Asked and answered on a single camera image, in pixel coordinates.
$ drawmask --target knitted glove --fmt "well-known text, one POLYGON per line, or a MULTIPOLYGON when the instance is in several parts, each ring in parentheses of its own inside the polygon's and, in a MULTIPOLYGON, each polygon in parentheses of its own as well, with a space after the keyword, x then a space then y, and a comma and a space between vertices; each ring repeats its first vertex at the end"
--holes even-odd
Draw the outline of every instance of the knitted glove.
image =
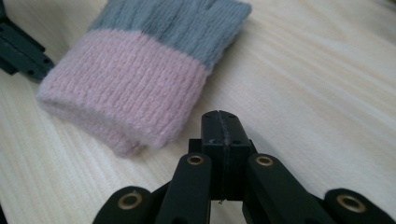
POLYGON ((118 155, 163 147, 250 10, 234 0, 109 0, 37 99, 118 155))

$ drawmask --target screw hole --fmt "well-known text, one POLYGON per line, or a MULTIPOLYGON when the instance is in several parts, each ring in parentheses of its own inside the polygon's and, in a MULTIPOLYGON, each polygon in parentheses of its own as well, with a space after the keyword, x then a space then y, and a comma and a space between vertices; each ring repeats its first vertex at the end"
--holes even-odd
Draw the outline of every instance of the screw hole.
POLYGON ((350 195, 341 194, 337 196, 337 202, 341 204, 345 209, 355 212, 363 213, 366 211, 366 206, 360 200, 350 195))
POLYGON ((263 166, 270 166, 270 165, 274 164, 273 160, 271 160, 271 158, 266 157, 266 156, 260 156, 260 157, 256 158, 256 162, 263 166))
POLYGON ((204 158, 201 156, 190 156, 187 158, 187 162, 191 165, 199 165, 204 162, 204 158))
POLYGON ((142 201, 143 197, 139 192, 134 191, 132 193, 127 193, 120 197, 119 208, 123 210, 133 209, 141 204, 142 201))

